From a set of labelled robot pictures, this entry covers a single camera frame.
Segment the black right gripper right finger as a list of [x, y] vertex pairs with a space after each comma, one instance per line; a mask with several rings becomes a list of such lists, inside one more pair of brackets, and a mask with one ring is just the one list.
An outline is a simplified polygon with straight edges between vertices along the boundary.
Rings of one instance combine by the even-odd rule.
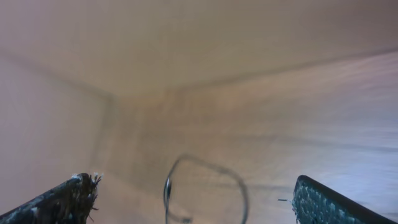
[[292, 210], [299, 224], [397, 224], [307, 175], [297, 178]]

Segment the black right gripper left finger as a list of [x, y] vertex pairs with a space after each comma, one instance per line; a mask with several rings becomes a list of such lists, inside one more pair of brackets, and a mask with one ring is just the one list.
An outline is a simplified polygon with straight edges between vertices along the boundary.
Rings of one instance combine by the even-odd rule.
[[86, 224], [96, 210], [98, 173], [73, 174], [71, 179], [1, 215], [1, 224]]

